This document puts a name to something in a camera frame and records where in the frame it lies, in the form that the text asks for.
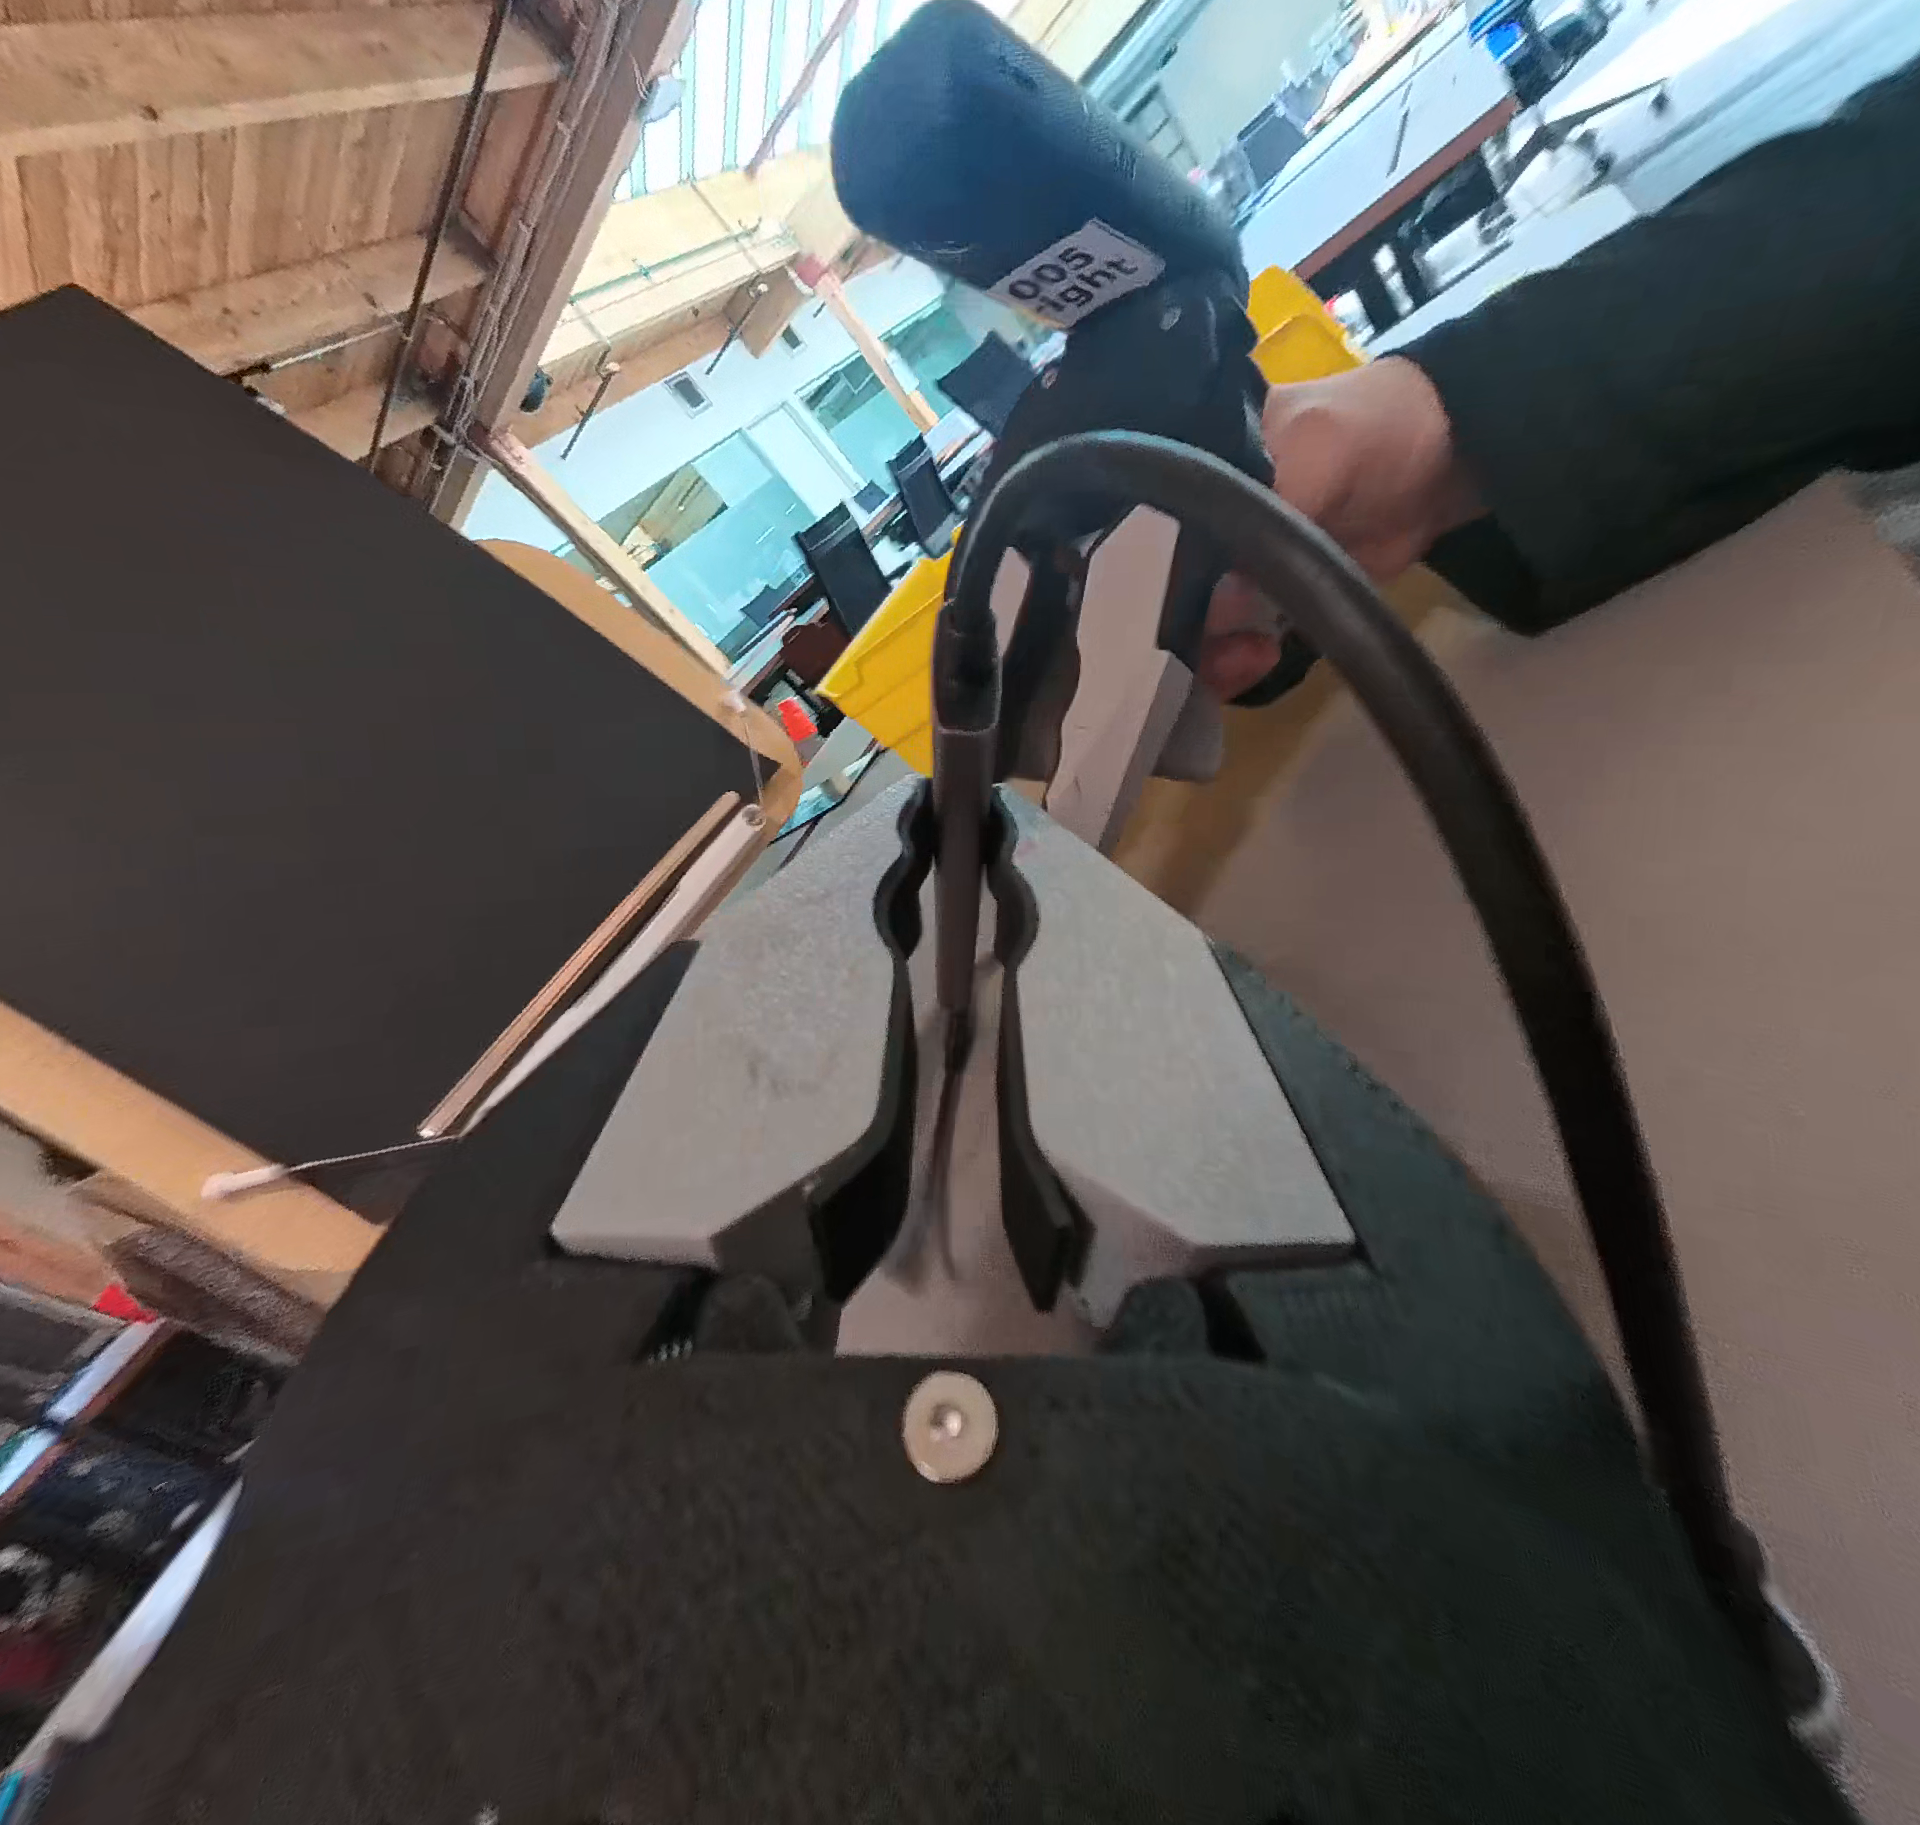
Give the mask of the yellow plastic bin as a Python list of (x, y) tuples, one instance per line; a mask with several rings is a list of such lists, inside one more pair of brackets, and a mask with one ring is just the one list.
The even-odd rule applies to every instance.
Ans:
[[(1295, 274), (1269, 266), (1248, 280), (1254, 361), (1269, 385), (1365, 364), (1365, 350)], [(932, 768), (930, 665), (947, 556), (922, 558), (828, 666), (823, 699), (922, 777)]]

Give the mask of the person's right forearm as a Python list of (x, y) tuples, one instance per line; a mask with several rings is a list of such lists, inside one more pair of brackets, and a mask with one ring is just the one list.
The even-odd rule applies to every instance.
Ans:
[(1398, 352), (1485, 517), (1426, 554), (1535, 636), (1829, 472), (1918, 459), (1918, 65)]

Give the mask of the black office chair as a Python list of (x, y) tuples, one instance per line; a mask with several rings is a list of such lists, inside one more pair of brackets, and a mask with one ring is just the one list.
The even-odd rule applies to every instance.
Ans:
[(934, 450), (923, 437), (915, 437), (893, 454), (886, 469), (898, 494), (895, 532), (899, 540), (911, 540), (926, 556), (944, 556), (958, 509), (942, 481)]
[(856, 513), (843, 501), (795, 533), (795, 549), (848, 641), (893, 594), (893, 583), (877, 564)]

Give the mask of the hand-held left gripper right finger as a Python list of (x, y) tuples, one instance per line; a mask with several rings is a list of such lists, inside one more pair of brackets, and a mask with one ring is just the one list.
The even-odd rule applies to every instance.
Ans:
[(1209, 938), (1006, 791), (987, 888), (999, 1203), (1028, 1303), (1109, 1326), (1145, 1284), (1354, 1261)]

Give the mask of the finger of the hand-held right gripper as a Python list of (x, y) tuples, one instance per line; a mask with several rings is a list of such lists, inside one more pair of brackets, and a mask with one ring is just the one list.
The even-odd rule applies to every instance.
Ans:
[(1006, 551), (997, 568), (990, 611), (999, 648), (997, 781), (1054, 777), (1064, 713), (1079, 683), (1079, 602), (1084, 542), (1043, 549), (1034, 558)]
[(1114, 851), (1186, 711), (1190, 670), (1159, 643), (1175, 542), (1169, 517), (1138, 507), (1085, 561), (1046, 811), (1097, 852)]

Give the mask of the wooden book stand black panel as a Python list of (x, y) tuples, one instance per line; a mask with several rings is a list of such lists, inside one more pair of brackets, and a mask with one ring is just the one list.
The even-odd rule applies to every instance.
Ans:
[(374, 1225), (310, 1165), (460, 1128), (799, 757), (79, 286), (2, 387), (4, 1116), (330, 1305)]

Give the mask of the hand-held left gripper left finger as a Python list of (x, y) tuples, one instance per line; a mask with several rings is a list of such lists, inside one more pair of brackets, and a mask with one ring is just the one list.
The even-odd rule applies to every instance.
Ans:
[(848, 1301), (911, 1196), (919, 943), (922, 783), (898, 781), (708, 924), (555, 1246)]

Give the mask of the person's right hand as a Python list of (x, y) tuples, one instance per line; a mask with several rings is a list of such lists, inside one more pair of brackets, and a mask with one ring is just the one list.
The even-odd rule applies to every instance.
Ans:
[(1489, 512), (1440, 392), (1403, 354), (1270, 383), (1259, 435), (1274, 494), (1377, 587)]

